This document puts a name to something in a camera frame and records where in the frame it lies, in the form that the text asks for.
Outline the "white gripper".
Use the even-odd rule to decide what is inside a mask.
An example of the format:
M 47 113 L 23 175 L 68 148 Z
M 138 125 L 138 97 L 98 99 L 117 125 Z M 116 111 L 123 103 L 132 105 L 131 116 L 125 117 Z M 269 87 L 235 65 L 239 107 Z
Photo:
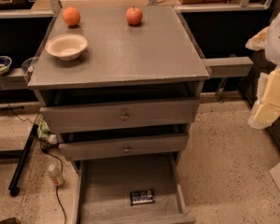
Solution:
M 265 49 L 268 61 L 280 65 L 280 12 L 269 27 L 249 38 L 247 49 Z M 261 73 L 257 86 L 257 101 L 253 104 L 248 124 L 254 129 L 270 127 L 280 117 L 280 66 L 270 74 Z

